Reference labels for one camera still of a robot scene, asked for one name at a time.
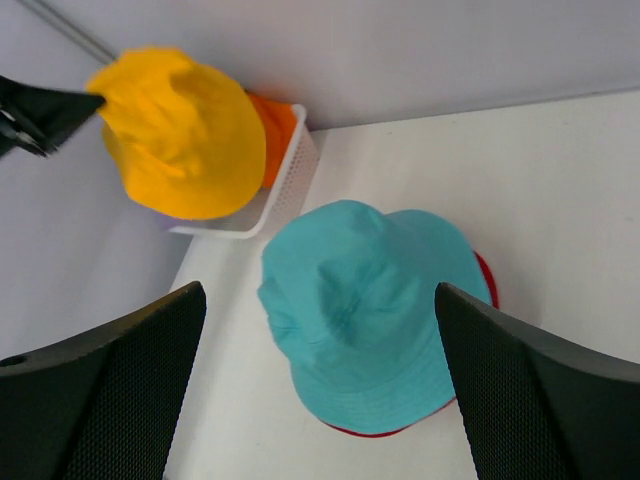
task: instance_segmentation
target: hat brim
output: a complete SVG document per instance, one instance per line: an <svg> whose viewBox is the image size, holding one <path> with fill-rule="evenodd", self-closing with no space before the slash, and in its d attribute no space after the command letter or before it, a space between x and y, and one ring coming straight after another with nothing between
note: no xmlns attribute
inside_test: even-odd
<svg viewBox="0 0 640 480"><path fill-rule="evenodd" d="M407 234L415 236L416 262L424 262L424 268L431 272L429 277L438 272L437 281L425 286L425 295L433 296L437 284L447 282L484 302L491 302L475 254L456 227L437 215L417 210L396 212L387 217ZM331 391L303 370L292 367L293 383L302 403L325 423L367 435L401 429L446 405L455 391L433 302L431 305L424 312L424 320L432 325L432 334L422 345L422 354L399 375L374 388L345 393Z"/></svg>

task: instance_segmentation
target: white table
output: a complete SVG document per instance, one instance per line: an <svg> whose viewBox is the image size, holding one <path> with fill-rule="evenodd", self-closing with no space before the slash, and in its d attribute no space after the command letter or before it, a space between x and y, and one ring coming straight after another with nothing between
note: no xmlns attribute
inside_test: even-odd
<svg viewBox="0 0 640 480"><path fill-rule="evenodd" d="M315 134L305 210L352 198L456 223L492 266L503 309L640 362L640 93ZM194 238L174 287L209 310L171 480L475 478L457 405L386 439L315 420L298 401L255 291L262 240Z"/></svg>

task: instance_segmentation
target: black mesh surface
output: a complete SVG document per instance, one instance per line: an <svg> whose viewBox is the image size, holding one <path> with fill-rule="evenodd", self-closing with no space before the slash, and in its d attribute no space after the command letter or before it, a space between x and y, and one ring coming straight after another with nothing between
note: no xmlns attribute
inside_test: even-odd
<svg viewBox="0 0 640 480"><path fill-rule="evenodd" d="M160 480L205 310L193 283L0 362L0 479Z"/></svg>
<svg viewBox="0 0 640 480"><path fill-rule="evenodd" d="M525 348L439 288L440 333L480 480L577 478Z"/></svg>
<svg viewBox="0 0 640 480"><path fill-rule="evenodd" d="M182 298L112 345L64 479L162 478L202 319Z"/></svg>

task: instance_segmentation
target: hat crown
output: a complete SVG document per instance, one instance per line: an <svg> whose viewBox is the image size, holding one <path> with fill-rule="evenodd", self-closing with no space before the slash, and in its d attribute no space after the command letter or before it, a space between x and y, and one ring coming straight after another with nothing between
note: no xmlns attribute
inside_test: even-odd
<svg viewBox="0 0 640 480"><path fill-rule="evenodd" d="M417 249L424 246L411 231L352 201L280 232L265 249L259 294L292 366L333 388L362 390L393 378L438 338L429 319L439 275Z"/></svg>

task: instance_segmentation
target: white basket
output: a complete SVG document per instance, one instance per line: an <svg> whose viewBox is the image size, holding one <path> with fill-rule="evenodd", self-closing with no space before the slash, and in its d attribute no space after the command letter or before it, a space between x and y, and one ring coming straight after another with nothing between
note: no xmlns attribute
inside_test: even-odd
<svg viewBox="0 0 640 480"><path fill-rule="evenodd" d="M304 122L307 111L293 105L298 120L273 187L263 188L242 210L204 221L176 220L170 232L224 238L273 236L300 213L318 166L316 150Z"/></svg>

